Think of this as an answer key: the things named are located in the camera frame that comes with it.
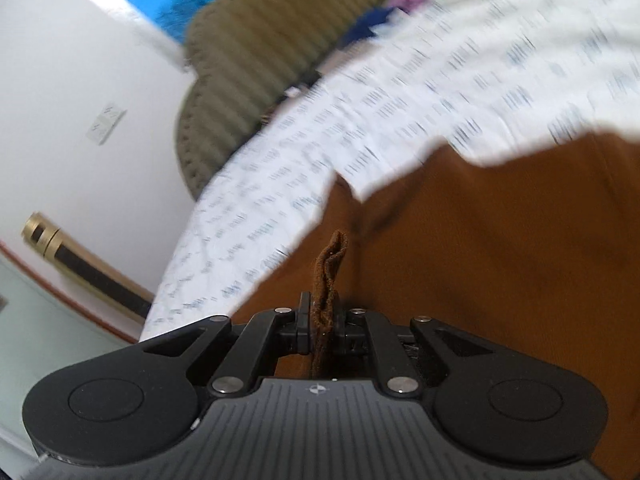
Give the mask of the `olive green upholstered headboard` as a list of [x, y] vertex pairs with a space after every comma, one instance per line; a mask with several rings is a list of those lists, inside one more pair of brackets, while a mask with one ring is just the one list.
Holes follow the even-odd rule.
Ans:
[[176, 130], [192, 197], [254, 136], [285, 90], [383, 1], [214, 0], [196, 12], [184, 43], [196, 79]]

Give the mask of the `gold tower fan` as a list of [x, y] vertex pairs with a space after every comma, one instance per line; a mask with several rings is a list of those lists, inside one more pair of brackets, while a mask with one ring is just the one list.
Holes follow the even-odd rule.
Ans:
[[152, 292], [89, 252], [46, 216], [34, 212], [24, 225], [22, 237], [58, 272], [128, 318], [144, 322], [154, 300]]

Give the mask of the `white double wall socket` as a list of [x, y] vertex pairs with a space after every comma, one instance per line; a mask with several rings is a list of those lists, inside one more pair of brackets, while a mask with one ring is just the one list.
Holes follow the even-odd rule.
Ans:
[[87, 138], [102, 145], [125, 116], [126, 110], [115, 103], [107, 103], [87, 131]]

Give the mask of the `dark blue garment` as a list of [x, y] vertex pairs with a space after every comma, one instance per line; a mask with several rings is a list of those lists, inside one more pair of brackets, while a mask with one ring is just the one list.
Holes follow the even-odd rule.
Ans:
[[363, 39], [367, 39], [374, 36], [373, 29], [385, 24], [395, 10], [394, 6], [376, 6], [366, 13], [360, 15], [356, 19], [356, 22], [350, 26], [350, 29], [344, 33], [343, 37], [338, 42], [338, 46], [343, 49]]

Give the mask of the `white bedsheet with blue script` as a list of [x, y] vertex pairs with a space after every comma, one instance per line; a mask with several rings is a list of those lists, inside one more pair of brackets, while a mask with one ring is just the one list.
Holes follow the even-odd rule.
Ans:
[[398, 14], [196, 187], [142, 335], [235, 311], [318, 222], [447, 143], [493, 164], [639, 133], [639, 0], [432, 0]]

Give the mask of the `frosted glass door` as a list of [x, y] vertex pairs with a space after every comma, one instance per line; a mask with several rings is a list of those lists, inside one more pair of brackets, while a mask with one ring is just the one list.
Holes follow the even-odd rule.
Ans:
[[1, 260], [1, 423], [27, 440], [22, 405], [30, 388], [60, 368], [126, 346]]

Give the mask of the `brown knit sweater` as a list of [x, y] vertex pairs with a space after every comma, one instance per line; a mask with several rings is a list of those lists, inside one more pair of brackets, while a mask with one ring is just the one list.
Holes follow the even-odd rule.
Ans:
[[332, 182], [318, 224], [233, 318], [311, 292], [320, 334], [339, 308], [427, 315], [588, 378], [608, 402], [593, 458], [639, 474], [639, 147], [588, 133], [498, 166], [441, 146], [356, 200]]

